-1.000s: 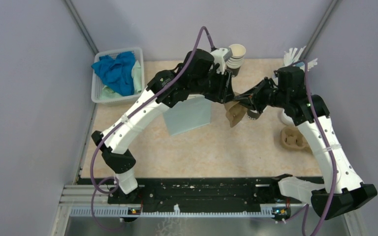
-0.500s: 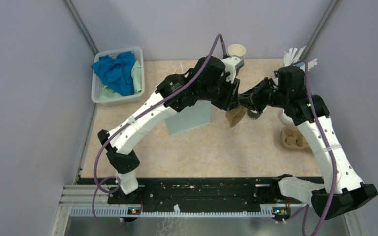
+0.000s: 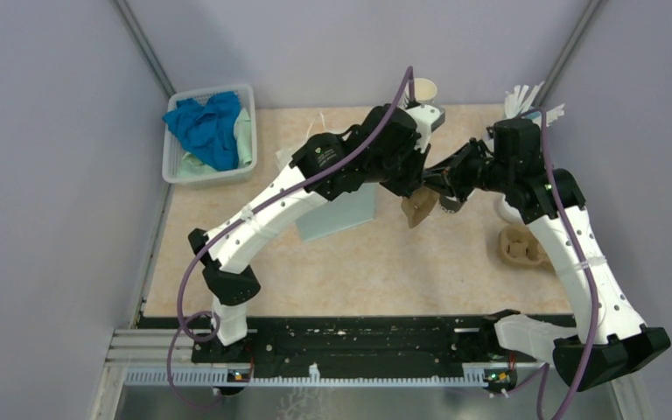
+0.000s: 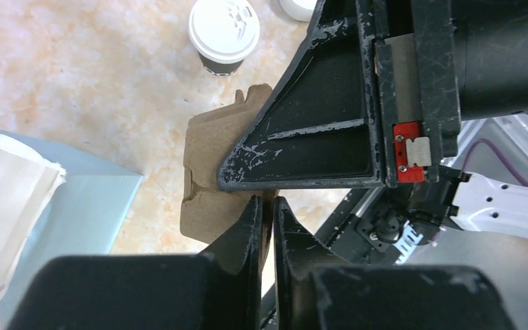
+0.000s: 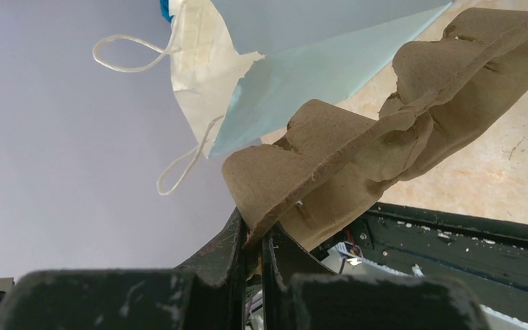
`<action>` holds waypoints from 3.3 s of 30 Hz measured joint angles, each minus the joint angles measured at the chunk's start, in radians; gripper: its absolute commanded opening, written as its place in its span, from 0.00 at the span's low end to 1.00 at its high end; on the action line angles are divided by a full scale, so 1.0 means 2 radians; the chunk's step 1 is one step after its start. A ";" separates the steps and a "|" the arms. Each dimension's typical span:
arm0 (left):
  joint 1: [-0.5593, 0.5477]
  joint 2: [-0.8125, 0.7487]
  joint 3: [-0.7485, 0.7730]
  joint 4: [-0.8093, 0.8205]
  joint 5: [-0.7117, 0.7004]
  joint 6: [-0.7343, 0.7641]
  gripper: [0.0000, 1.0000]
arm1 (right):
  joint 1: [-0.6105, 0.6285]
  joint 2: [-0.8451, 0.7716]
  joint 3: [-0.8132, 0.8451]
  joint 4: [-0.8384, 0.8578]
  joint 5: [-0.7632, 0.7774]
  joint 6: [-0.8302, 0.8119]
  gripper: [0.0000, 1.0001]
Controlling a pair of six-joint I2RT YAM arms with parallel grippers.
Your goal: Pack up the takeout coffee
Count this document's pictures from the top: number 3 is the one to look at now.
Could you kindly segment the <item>brown pulp carrier piece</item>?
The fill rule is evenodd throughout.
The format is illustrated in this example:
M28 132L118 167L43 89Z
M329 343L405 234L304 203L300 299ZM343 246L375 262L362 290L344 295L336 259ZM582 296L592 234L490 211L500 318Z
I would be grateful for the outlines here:
M415 228L422 223L438 203L439 193L428 187L416 189L409 197L403 197L401 209L406 216L408 228Z

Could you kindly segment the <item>light blue paper bag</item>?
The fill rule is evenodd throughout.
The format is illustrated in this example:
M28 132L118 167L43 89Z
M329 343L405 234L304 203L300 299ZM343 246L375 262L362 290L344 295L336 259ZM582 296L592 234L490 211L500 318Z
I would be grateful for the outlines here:
M334 201L296 220L302 242L309 242L373 221L376 216L376 184L364 184L355 192L341 194Z

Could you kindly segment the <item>stack of paper cups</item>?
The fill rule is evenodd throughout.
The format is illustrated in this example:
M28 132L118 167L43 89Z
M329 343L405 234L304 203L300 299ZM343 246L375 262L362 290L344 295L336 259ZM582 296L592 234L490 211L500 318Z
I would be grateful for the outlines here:
M415 78L404 89L402 106L408 109L416 104L431 104L437 94L438 87L432 80Z

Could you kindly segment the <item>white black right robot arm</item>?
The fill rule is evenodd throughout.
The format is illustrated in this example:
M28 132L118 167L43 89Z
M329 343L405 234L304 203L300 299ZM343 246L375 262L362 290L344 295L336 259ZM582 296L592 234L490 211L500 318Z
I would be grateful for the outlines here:
M524 118L496 122L493 146L470 140L427 169L424 184L459 202L472 192L502 193L542 246L570 303L575 327L504 312L478 337L480 353L500 361L511 351L552 365L584 391L645 367L670 347L620 288L593 233L577 181L554 168L545 130Z

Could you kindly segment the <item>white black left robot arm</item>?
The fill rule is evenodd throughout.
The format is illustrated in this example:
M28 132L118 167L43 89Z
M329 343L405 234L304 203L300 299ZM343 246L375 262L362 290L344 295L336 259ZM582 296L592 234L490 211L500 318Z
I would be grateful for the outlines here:
M261 289L250 262L289 225L365 184L408 198L423 183L432 133L445 112L413 102L407 108L372 108L341 133L309 137L275 179L235 216L190 242L202 252L202 274L213 293L213 351L236 361L245 351L247 303Z

